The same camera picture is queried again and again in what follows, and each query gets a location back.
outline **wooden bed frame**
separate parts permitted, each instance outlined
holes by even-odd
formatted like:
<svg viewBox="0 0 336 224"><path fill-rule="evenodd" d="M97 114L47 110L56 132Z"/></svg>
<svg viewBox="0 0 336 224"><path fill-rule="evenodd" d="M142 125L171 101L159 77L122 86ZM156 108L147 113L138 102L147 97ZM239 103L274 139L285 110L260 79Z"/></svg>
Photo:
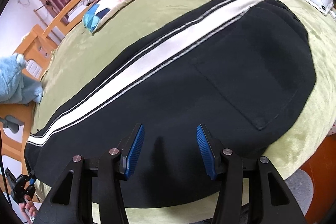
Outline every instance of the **wooden bed frame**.
<svg viewBox="0 0 336 224"><path fill-rule="evenodd" d="M62 10L61 12L54 18L54 20L49 24L49 26L43 30L39 25L35 25L31 32L23 39L22 43L19 45L19 47L15 50L17 53L21 53L25 56L26 60L34 60L41 68L42 72L40 74L39 80L43 76L43 72L47 69L50 60L51 60L51 54L54 49L57 48L57 45L54 41L52 41L48 35L53 30L53 28L57 27L64 35L68 34L81 20L84 15L84 13L89 9L86 8L82 13L80 13L73 21L71 21L68 24L65 24L62 19L63 17L73 8L77 3L80 2L80 0L71 0ZM28 71L24 70L24 74L33 77ZM23 129L23 135L22 135L22 143L16 142L9 138L3 130L2 124L0 123L0 132L2 137L2 155L7 155L15 160L18 160L21 162L22 166L22 173L27 174L26 164L24 161L24 148L26 145L26 141L29 137L30 130L33 123L33 110L34 110L35 103L31 102L28 106L26 105L20 105L20 104L9 104L9 105L0 105L0 117L5 117L6 115L12 115L22 122L24 122L24 129ZM332 138L326 138L324 143L328 143L331 141ZM310 158L310 160L305 163L303 168L307 170L307 172L310 174L310 176L313 176L313 172L310 171L315 166L318 172L320 173L320 163L314 162L314 159L317 159L319 157L319 150ZM332 176L328 181L324 181L321 184L327 186L330 183L333 183L334 176ZM4 185L2 180L0 180L0 187L4 189ZM312 217L314 208L310 208L308 211L309 216L309 224L313 223L313 221L320 220L321 214L317 217L314 215Z"/></svg>

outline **white wall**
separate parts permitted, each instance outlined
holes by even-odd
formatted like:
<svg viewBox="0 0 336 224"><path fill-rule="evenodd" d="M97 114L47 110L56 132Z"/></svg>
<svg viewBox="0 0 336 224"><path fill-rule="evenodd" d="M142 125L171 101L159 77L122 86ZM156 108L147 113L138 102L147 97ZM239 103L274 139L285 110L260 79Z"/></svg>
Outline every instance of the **white wall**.
<svg viewBox="0 0 336 224"><path fill-rule="evenodd" d="M42 5L40 0L9 0L0 15L0 57L11 55L20 45L22 37L29 33L34 25L39 24L45 28L33 11ZM47 24L53 20L45 8L40 9L38 13ZM64 36L58 29L54 32L63 39ZM56 43L60 43L52 33L50 37Z"/></svg>

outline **light blue plush toy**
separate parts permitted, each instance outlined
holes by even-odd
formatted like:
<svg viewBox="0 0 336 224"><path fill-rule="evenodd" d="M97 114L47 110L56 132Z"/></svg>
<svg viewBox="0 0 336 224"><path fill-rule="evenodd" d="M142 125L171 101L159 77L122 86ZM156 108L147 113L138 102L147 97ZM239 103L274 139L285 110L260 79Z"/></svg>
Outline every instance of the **light blue plush toy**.
<svg viewBox="0 0 336 224"><path fill-rule="evenodd" d="M43 96L41 82L22 73L25 57L15 53L0 57L0 104L40 103Z"/></svg>

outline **bed sheet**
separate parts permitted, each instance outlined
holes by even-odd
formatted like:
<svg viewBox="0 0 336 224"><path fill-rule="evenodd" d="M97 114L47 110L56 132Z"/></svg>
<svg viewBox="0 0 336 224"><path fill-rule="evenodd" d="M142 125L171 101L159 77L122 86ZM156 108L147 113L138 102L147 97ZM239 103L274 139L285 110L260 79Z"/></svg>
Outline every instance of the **bed sheet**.
<svg viewBox="0 0 336 224"><path fill-rule="evenodd" d="M43 128L55 110L76 94L122 50L210 0L135 0L94 35L78 24L54 52L42 83L44 96L35 109L32 133ZM280 0L305 25L316 70L316 84L293 127L270 145L265 155L284 179L292 175L323 141L336 118L336 22L304 0ZM43 198L50 187L37 182ZM244 185L243 203L248 200ZM218 194L168 208L127 208L130 223L191 223L212 217ZM99 223L97 204L94 221Z"/></svg>

